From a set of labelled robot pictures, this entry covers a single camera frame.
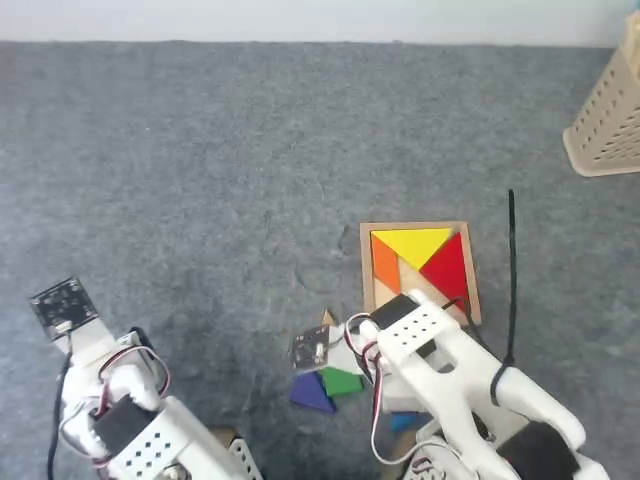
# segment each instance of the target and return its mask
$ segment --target wooden tangram board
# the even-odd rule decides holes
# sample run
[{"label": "wooden tangram board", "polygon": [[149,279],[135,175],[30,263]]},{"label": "wooden tangram board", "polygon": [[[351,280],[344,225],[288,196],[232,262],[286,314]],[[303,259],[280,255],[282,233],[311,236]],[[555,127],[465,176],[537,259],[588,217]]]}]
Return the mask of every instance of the wooden tangram board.
[{"label": "wooden tangram board", "polygon": [[481,323],[478,287],[465,222],[361,223],[364,308],[371,312],[399,293],[422,290],[465,325],[465,303]]}]

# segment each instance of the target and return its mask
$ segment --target orange tangram piece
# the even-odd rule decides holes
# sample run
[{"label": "orange tangram piece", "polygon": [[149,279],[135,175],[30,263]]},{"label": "orange tangram piece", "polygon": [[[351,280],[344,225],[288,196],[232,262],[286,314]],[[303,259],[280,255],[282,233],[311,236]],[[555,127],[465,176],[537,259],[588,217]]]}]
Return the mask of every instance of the orange tangram piece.
[{"label": "orange tangram piece", "polygon": [[382,240],[371,235],[373,274],[395,293],[400,293],[400,274],[396,254]]}]

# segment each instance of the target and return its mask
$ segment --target carpet floor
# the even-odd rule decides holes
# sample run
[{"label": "carpet floor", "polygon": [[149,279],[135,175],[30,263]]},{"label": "carpet floor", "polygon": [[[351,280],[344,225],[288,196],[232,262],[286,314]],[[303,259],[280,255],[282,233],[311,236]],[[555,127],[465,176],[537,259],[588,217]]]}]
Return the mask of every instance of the carpet floor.
[{"label": "carpet floor", "polygon": [[[292,335],[361,309],[360,222],[466,220],[502,352],[512,187],[518,365],[612,479],[637,478],[640,176],[580,177],[561,139],[610,55],[1,43],[0,477],[44,478],[62,355],[27,297],[77,275],[270,479],[375,478],[370,390],[335,416],[289,404]],[[94,475],[65,449],[56,471]]]}]

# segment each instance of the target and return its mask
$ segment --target purple tangram piece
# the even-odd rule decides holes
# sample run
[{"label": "purple tangram piece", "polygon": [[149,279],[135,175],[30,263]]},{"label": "purple tangram piece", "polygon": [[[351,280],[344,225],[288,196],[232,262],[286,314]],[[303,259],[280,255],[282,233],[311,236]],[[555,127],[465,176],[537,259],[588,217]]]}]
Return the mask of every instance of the purple tangram piece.
[{"label": "purple tangram piece", "polygon": [[304,407],[323,412],[335,413],[336,407],[322,386],[322,379],[316,372],[298,375],[293,380],[289,400]]}]

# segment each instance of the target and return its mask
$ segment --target green tangram piece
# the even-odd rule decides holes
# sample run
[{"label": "green tangram piece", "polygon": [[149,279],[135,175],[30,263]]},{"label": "green tangram piece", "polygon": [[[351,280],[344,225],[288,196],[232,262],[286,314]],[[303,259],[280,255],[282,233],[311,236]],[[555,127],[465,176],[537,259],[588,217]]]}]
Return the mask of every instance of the green tangram piece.
[{"label": "green tangram piece", "polygon": [[323,368],[318,373],[322,377],[324,391],[330,397],[356,393],[364,389],[360,375],[331,367]]}]

